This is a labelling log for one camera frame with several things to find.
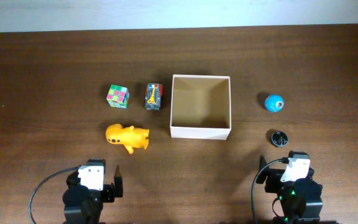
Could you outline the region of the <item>grey red toy car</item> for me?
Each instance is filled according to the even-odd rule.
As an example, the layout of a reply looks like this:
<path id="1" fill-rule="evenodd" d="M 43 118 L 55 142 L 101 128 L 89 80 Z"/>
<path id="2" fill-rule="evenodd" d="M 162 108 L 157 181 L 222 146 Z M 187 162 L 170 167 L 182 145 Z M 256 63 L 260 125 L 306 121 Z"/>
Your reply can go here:
<path id="1" fill-rule="evenodd" d="M 163 85 L 160 83 L 148 83 L 145 89 L 145 108 L 147 110 L 159 110 L 163 96 Z"/>

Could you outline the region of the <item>multicoloured puzzle cube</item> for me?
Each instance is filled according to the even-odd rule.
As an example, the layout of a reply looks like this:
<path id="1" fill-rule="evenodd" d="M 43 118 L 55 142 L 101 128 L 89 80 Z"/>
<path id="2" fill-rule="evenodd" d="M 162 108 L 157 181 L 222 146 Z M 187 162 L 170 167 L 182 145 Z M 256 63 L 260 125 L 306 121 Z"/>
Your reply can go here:
<path id="1" fill-rule="evenodd" d="M 114 108 L 127 108 L 129 90 L 127 87 L 111 85 L 106 97 L 107 102 Z"/>

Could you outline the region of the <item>blue ball with eye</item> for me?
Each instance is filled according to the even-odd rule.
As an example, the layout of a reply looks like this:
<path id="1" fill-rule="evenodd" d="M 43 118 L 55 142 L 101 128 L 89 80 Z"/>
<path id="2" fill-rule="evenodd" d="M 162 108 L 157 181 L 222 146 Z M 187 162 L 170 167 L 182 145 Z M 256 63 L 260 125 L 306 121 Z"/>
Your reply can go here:
<path id="1" fill-rule="evenodd" d="M 269 95 L 265 102 L 265 108 L 273 113 L 279 112 L 284 107 L 284 100 L 280 95 Z"/>

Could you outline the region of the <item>black round turbine cap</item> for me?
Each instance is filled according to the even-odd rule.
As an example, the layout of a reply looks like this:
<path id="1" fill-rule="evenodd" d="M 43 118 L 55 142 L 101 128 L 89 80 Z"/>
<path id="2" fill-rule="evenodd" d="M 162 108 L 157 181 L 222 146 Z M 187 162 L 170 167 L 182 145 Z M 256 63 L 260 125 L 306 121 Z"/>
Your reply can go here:
<path id="1" fill-rule="evenodd" d="M 288 136 L 282 131 L 275 131 L 271 135 L 271 142 L 275 147 L 284 147 L 288 144 Z"/>

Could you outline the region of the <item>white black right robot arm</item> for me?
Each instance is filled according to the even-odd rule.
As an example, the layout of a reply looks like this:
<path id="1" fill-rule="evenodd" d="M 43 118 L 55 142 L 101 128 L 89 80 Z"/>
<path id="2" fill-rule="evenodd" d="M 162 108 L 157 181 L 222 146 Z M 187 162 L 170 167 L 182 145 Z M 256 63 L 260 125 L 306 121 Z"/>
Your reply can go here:
<path id="1" fill-rule="evenodd" d="M 271 162 L 261 156 L 251 191 L 256 184 L 264 184 L 265 192 L 276 195 L 273 201 L 280 203 L 283 215 L 275 214 L 273 223 L 318 223 L 323 186 L 313 180 L 313 175 L 305 152 L 290 151 L 287 157 Z"/>

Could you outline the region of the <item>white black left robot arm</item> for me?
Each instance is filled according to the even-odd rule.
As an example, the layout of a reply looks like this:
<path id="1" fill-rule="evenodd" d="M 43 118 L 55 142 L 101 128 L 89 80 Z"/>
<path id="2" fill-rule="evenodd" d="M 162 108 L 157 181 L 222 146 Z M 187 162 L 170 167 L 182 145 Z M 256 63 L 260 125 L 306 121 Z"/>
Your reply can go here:
<path id="1" fill-rule="evenodd" d="M 62 197 L 67 223 L 99 223 L 103 205 L 123 197 L 123 179 L 119 166 L 110 184 L 104 183 L 105 172 L 104 159 L 90 159 L 67 177 L 68 190 Z"/>

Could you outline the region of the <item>yellow rubber animal toy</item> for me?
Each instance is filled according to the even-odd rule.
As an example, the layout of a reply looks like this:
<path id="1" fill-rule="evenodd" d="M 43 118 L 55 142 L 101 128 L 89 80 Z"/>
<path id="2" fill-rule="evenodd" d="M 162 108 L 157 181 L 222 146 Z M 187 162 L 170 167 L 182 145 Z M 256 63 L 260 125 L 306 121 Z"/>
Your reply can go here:
<path id="1" fill-rule="evenodd" d="M 123 145 L 129 154 L 133 154 L 134 148 L 147 149 L 149 133 L 149 129 L 134 126 L 124 128 L 121 124 L 112 124 L 107 127 L 105 135 L 108 143 Z"/>

